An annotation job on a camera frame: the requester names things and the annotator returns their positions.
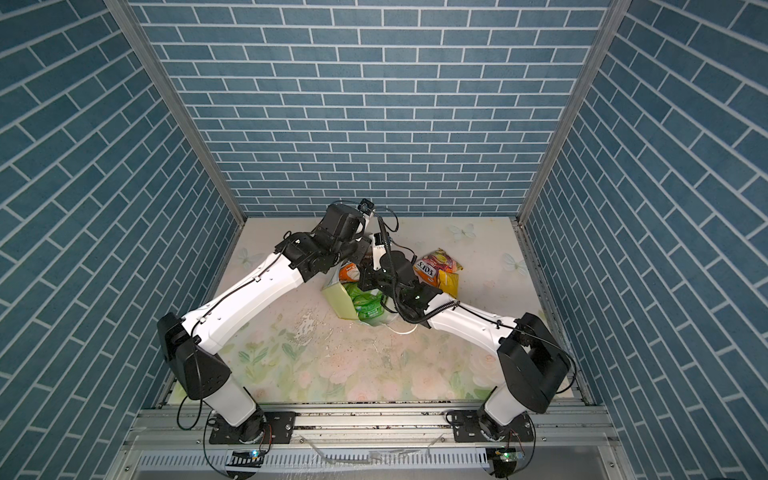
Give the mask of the orange snack packet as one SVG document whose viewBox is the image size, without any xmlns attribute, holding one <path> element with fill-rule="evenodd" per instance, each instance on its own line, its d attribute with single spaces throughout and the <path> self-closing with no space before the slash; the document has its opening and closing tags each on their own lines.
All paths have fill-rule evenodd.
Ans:
<svg viewBox="0 0 768 480">
<path fill-rule="evenodd" d="M 419 258 L 414 267 L 416 275 L 424 282 L 438 287 L 438 271 L 458 273 L 463 266 L 451 257 L 444 249 L 438 248 Z"/>
</svg>

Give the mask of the green snack packet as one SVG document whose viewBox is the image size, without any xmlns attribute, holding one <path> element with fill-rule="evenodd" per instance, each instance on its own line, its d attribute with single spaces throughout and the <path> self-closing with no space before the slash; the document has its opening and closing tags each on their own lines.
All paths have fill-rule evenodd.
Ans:
<svg viewBox="0 0 768 480">
<path fill-rule="evenodd" d="M 357 283 L 346 283 L 344 288 L 360 321 L 372 321 L 386 313 L 382 306 L 384 295 L 379 290 L 363 291 Z"/>
</svg>

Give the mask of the colourful paper gift bag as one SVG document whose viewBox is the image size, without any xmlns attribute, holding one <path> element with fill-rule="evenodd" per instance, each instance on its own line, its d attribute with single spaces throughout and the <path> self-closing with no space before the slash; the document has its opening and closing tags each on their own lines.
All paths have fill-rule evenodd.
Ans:
<svg viewBox="0 0 768 480">
<path fill-rule="evenodd" d="M 415 326 L 407 330 L 394 328 L 393 322 L 399 319 L 394 302 L 376 288 L 362 290 L 359 280 L 358 267 L 351 262 L 333 267 L 328 273 L 321 294 L 338 318 L 371 327 L 385 327 L 396 335 L 416 331 Z"/>
</svg>

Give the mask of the multicolour snack packet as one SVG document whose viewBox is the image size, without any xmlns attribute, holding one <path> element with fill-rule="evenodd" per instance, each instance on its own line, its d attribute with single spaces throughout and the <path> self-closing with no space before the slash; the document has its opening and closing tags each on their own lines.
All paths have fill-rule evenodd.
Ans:
<svg viewBox="0 0 768 480">
<path fill-rule="evenodd" d="M 354 263 L 348 262 L 339 269 L 338 279 L 342 283 L 356 283 L 360 280 L 360 271 Z"/>
</svg>

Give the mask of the yellow snack packet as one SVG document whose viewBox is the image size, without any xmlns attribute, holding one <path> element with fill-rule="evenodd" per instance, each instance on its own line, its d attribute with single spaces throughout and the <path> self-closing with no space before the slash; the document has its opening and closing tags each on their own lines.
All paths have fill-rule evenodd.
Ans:
<svg viewBox="0 0 768 480">
<path fill-rule="evenodd" d="M 452 298 L 459 297 L 459 274 L 445 270 L 438 271 L 438 288 Z"/>
</svg>

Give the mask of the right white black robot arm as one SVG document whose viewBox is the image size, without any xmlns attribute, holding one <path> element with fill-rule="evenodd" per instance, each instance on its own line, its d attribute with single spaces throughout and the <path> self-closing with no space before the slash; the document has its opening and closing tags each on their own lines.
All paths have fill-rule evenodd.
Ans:
<svg viewBox="0 0 768 480">
<path fill-rule="evenodd" d="M 511 434 L 525 413 L 543 414 L 560 390 L 572 362 L 544 322 L 526 313 L 520 318 L 483 311 L 419 280 L 400 251 L 357 264 L 359 288 L 375 289 L 392 300 L 403 320 L 455 335 L 489 353 L 503 381 L 477 413 L 483 435 L 499 441 Z"/>
</svg>

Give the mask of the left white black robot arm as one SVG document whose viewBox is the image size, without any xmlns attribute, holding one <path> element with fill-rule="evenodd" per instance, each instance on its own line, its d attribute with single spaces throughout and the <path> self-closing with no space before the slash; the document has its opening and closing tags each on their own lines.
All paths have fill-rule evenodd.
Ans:
<svg viewBox="0 0 768 480">
<path fill-rule="evenodd" d="M 157 322 L 162 355 L 187 397 L 214 410 L 252 443 L 266 425 L 263 410 L 232 376 L 219 351 L 244 325 L 286 293 L 369 249 L 365 235 L 375 205 L 336 201 L 310 231 L 286 233 L 274 252 L 243 279 L 208 303 Z"/>
</svg>

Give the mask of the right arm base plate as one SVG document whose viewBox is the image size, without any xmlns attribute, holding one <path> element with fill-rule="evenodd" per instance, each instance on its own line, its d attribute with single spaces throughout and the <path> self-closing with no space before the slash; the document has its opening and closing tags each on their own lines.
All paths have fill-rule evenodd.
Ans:
<svg viewBox="0 0 768 480">
<path fill-rule="evenodd" d="M 457 443 L 532 442 L 535 438 L 532 420 L 526 413 L 518 415 L 506 425 L 497 423 L 480 409 L 448 410 L 444 418 Z"/>
</svg>

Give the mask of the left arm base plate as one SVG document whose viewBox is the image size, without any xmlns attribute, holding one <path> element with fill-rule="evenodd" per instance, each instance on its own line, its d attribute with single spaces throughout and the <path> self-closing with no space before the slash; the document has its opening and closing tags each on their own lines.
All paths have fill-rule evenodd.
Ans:
<svg viewBox="0 0 768 480">
<path fill-rule="evenodd" d="M 232 426 L 219 414 L 206 422 L 208 441 L 213 445 L 282 445 L 293 435 L 296 413 L 293 411 L 254 413 L 240 426 Z"/>
</svg>

